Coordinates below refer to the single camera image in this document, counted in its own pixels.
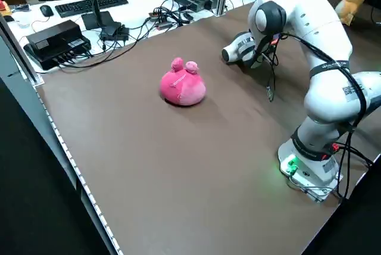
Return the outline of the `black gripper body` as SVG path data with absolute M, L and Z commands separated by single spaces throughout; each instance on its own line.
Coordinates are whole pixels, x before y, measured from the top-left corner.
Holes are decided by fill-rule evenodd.
M 264 45 L 259 52 L 257 52 L 256 45 L 254 45 L 252 48 L 253 50 L 250 53 L 250 59 L 249 59 L 249 68 L 255 69 L 262 64 L 264 60 L 263 54 L 267 51 L 268 45 Z

